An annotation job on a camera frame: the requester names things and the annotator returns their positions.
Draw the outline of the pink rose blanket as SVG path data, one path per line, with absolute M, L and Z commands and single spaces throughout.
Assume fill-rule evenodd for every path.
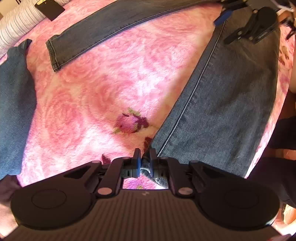
M 12 46 L 32 40 L 26 59 L 37 105 L 21 172 L 1 179 L 1 237 L 17 226 L 10 207 L 17 189 L 90 161 L 108 164 L 151 148 L 222 9 L 218 1 L 199 1 L 124 30 L 54 71 L 46 42 L 114 2 L 66 1 L 65 13 L 39 22 Z M 288 27 L 278 28 L 275 102 L 250 168 L 271 137 L 294 70 L 295 38 L 286 39 Z

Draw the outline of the blue denim jeans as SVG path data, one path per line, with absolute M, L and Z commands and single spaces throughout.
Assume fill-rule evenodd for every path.
M 1 64 L 1 179 L 21 172 L 37 105 L 35 83 L 26 59 L 31 42 L 26 39 L 10 48 Z

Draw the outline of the black smartphone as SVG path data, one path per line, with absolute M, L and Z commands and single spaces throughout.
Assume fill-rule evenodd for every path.
M 35 4 L 35 8 L 38 9 L 46 18 L 50 21 L 55 20 L 61 15 L 65 9 L 54 0 L 41 0 Z

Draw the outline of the striped lilac duvet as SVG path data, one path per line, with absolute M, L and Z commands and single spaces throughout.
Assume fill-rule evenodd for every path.
M 22 1 L 1 19 L 1 57 L 46 17 L 40 6 L 52 1 Z

